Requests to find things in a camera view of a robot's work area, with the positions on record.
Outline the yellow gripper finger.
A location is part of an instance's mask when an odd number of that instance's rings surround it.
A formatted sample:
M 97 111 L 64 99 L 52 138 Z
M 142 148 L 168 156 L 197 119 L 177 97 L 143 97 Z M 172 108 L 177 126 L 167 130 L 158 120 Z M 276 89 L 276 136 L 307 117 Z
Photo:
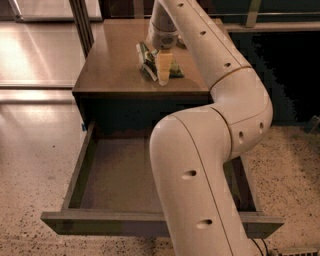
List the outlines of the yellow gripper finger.
M 170 50 L 160 50 L 156 57 L 157 77 L 159 84 L 165 86 L 169 82 L 173 55 Z

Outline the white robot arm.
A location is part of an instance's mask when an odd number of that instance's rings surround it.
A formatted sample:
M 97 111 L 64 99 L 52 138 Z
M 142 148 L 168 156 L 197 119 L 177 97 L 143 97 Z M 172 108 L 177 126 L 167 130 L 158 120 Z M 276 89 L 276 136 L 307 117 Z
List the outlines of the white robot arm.
M 155 0 L 158 50 L 182 38 L 213 98 L 172 113 L 150 138 L 156 189 L 176 256 L 254 256 L 223 165 L 255 146 L 272 121 L 270 97 L 250 63 L 196 0 Z

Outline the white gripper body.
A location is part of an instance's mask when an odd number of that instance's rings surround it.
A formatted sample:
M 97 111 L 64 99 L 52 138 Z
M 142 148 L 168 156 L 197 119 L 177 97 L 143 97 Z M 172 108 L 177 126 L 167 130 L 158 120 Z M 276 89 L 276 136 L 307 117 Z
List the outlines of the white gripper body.
M 164 31 L 157 28 L 152 21 L 149 22 L 148 42 L 157 50 L 173 48 L 178 40 L 178 31 Z

